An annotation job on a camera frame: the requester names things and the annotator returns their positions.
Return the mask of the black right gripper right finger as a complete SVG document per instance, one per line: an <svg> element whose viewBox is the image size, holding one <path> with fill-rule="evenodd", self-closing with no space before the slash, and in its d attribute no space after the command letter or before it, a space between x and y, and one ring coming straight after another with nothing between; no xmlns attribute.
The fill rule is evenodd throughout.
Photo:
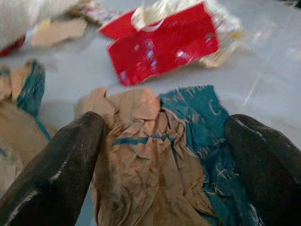
<svg viewBox="0 0 301 226"><path fill-rule="evenodd" d="M233 114L224 135L248 199L266 226L301 224L301 151L280 131Z"/></svg>

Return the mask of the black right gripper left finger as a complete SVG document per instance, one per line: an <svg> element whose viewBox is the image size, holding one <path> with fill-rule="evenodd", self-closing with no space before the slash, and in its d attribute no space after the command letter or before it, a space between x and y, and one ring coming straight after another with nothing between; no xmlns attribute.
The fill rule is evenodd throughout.
<svg viewBox="0 0 301 226"><path fill-rule="evenodd" d="M3 226L73 226L105 138L103 118L87 112L61 128L0 200Z"/></svg>

